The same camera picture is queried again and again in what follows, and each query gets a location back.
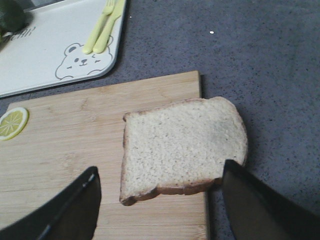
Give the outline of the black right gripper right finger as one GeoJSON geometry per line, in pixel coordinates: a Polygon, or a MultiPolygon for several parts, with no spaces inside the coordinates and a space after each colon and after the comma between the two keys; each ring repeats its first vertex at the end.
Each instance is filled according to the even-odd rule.
{"type": "Polygon", "coordinates": [[[222,194],[237,240],[318,240],[320,218],[283,197],[234,160],[225,161],[222,194]]]}

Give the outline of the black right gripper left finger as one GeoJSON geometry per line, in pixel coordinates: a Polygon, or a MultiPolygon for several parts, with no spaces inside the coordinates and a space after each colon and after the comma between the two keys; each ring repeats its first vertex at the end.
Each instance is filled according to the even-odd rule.
{"type": "Polygon", "coordinates": [[[0,231],[2,240],[91,240],[102,199],[96,166],[87,168],[58,195],[0,231]]]}

